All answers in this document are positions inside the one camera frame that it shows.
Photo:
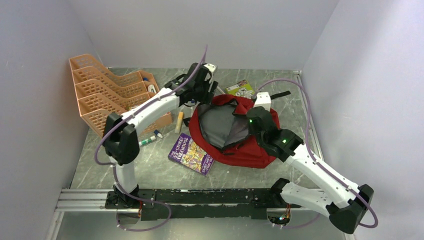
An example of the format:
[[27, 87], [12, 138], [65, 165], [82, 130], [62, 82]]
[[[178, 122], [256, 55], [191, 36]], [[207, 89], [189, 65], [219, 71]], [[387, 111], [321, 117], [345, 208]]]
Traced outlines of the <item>red backpack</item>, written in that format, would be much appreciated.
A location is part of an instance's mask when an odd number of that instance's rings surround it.
[[270, 156], [249, 134], [249, 98], [221, 94], [209, 104], [199, 104], [184, 119], [192, 140], [215, 161], [237, 167], [264, 169], [276, 157]]

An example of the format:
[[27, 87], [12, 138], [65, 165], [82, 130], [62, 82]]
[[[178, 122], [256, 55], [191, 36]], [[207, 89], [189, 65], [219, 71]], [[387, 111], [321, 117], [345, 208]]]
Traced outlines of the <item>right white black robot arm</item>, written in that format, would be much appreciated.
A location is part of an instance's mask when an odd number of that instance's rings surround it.
[[270, 193], [275, 207], [285, 203], [305, 207], [327, 217], [345, 234], [353, 234], [370, 206], [374, 189], [368, 184], [358, 185], [342, 176], [308, 148], [304, 140], [288, 129], [279, 128], [270, 111], [264, 107], [251, 108], [247, 114], [249, 133], [260, 148], [272, 157], [292, 166], [320, 190], [313, 190], [279, 179]]

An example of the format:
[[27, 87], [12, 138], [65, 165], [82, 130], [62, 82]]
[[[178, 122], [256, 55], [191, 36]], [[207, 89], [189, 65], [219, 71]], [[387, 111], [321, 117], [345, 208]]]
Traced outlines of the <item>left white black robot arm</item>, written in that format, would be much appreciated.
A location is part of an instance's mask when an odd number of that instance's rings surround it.
[[106, 118], [101, 144], [109, 157], [117, 202], [132, 208], [140, 202], [133, 161], [140, 153], [138, 136], [164, 114], [190, 101], [208, 104], [218, 83], [213, 80], [217, 67], [211, 63], [193, 63], [188, 73], [167, 82], [151, 99], [125, 113]]

